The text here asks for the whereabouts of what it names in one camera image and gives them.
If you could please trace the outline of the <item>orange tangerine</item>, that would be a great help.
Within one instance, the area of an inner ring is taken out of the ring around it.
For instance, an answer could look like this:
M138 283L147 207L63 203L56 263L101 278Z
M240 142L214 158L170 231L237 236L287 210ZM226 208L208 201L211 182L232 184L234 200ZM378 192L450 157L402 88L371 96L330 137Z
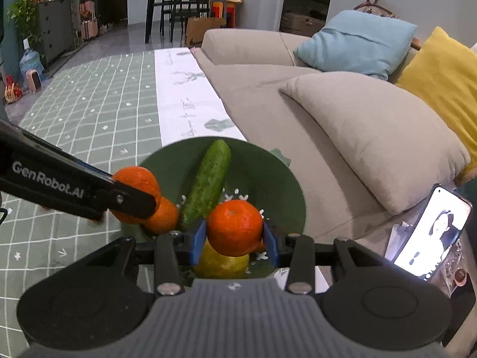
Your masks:
M207 218L207 238L219 254L241 257L262 243L263 218L252 204L229 200L219 204Z
M161 188L154 174L142 166L127 166L114 173L112 178L120 183L126 184L136 190L147 193L154 198L155 207L152 204L144 202L141 197L139 201L133 198L133 204L139 207L146 207L147 215L145 217L136 217L131 213L111 211L111 213L120 221L127 224L142 224L152 217L159 209L161 201Z
M157 211L142 226L152 234L164 234L175 229L179 220L176 204L162 196Z

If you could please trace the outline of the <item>yellow-green pear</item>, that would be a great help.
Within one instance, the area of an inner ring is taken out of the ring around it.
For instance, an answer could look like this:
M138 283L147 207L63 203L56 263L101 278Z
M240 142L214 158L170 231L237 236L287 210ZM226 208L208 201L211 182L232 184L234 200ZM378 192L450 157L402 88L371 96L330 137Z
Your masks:
M219 254L206 241L198 264L193 268L195 276L201 279L232 280L243 279L249 267L250 256L230 257Z

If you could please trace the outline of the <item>green cucumber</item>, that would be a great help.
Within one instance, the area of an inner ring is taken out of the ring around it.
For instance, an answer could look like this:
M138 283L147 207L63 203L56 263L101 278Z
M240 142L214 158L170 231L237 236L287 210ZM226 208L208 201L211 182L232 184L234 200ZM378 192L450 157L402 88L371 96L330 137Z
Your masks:
M217 206L230 161L230 147L222 139L215 140L201 160L190 192L186 195L186 201L181 209L180 226L183 230L192 230Z

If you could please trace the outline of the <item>red patterned bag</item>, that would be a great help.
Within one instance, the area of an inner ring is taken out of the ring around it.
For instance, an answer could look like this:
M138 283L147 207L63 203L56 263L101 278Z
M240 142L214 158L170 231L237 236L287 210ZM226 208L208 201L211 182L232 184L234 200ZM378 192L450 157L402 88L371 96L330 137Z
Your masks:
M6 77L6 87L4 91L4 96L9 104L13 104L20 100L23 96L23 92L12 76L7 75Z

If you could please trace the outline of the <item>green colander bowl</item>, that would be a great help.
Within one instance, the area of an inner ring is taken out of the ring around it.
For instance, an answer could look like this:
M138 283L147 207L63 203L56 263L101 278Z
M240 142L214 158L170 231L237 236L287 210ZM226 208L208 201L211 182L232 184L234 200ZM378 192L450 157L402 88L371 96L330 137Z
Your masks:
M229 200L247 201L259 210L263 223L272 229L277 227L279 233L301 234L306 222L306 202L302 188L287 165L273 153L246 141L213 137L178 141L150 154L140 164L154 174L162 196L176 204L179 220L175 229L187 232L180 226L181 209L205 152L219 139L230 147L231 161L218 204ZM146 239L136 246L130 261L136 266L128 267L131 270L138 270L139 265L154 265L154 243L158 234L150 233L143 226L122 224L124 231L131 229L131 233L134 231L137 235L140 227ZM264 277L272 272L269 261L257 261L258 255L249 256L245 278ZM190 286L196 277L193 268L181 268L185 285Z

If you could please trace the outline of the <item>pink small heater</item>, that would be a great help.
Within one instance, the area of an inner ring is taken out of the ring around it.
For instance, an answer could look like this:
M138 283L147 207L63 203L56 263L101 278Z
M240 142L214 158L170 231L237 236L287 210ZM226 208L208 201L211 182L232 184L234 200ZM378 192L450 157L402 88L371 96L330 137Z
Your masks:
M34 69L30 69L26 72L26 81L29 91L37 92L42 88L41 77Z

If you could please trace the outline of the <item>green checked tablecloth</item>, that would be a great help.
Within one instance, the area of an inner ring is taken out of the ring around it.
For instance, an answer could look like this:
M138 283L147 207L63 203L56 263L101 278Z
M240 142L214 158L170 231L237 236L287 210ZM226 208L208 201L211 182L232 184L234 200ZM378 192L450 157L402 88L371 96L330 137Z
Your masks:
M100 170L140 164L178 140L165 104L188 89L206 118L186 138L241 138L225 100L206 81L198 49L159 49L105 57L63 71L21 120L28 132ZM140 235L107 214L94 222L1 195L1 355L17 357L27 341L16 319L30 286L123 235Z

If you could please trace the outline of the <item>dark grey drawer cabinet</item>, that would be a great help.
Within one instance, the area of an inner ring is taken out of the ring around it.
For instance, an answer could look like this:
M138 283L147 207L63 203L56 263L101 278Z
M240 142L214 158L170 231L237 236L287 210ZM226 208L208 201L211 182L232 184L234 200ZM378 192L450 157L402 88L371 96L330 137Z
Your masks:
M40 51L46 67L74 44L70 0L41 2L38 6Z

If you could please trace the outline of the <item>pink suitcase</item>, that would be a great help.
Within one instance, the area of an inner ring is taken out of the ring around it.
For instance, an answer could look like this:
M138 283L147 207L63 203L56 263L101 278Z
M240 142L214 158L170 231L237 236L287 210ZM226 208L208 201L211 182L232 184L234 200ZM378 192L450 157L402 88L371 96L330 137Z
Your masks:
M84 41L97 37L99 33L97 19L83 20L80 25L80 32Z

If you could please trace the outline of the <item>smartphone on stand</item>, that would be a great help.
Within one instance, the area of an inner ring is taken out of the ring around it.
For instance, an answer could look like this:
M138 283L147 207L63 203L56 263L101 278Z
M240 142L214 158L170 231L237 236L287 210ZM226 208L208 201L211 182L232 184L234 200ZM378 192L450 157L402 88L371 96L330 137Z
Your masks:
M456 192L433 187L409 238L393 262L422 280L430 280L459 239L472 204Z

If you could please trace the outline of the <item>beige sofa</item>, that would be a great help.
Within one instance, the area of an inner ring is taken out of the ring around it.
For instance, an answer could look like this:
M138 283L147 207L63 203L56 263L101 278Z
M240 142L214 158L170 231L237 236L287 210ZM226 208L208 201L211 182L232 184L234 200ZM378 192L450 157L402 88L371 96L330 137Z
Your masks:
M385 210L314 118L282 91L292 78L325 73L293 55L303 42L287 33L217 28L205 33L198 50L208 61L206 77L245 138L291 161L305 197L306 234L318 243L385 237L395 223L411 221L423 200L397 215Z

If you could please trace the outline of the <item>light blue cushion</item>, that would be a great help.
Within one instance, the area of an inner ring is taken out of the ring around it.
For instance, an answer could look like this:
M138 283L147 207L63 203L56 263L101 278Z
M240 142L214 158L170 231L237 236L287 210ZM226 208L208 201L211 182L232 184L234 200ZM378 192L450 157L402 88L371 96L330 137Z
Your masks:
M399 18L343 10L294 54L322 72L353 72L388 80L411 48L417 26Z

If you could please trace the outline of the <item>yellow cushion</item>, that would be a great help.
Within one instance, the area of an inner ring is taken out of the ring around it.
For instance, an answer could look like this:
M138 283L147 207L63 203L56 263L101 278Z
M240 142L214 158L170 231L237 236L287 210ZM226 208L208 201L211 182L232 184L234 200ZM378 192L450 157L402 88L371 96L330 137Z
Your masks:
M419 97L455 132L470 154L457 184L476 178L476 52L435 27L396 85Z

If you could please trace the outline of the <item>black dining chair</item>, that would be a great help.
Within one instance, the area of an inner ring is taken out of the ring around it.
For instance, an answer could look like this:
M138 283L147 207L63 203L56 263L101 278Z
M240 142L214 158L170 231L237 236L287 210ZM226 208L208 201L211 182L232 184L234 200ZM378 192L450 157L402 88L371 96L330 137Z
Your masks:
M169 18L170 41L173 41L175 22L187 28L189 18L209 16L209 0L162 0L160 34L165 33L165 16Z

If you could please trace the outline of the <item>brown handbag behind sofa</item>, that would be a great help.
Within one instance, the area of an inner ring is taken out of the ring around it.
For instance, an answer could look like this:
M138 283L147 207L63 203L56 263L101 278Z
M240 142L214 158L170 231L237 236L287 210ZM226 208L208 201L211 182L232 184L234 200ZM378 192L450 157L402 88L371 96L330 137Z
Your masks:
M365 0L363 3L355 6L353 10L368 13L375 16L398 18L398 16L391 10L378 4L379 0Z

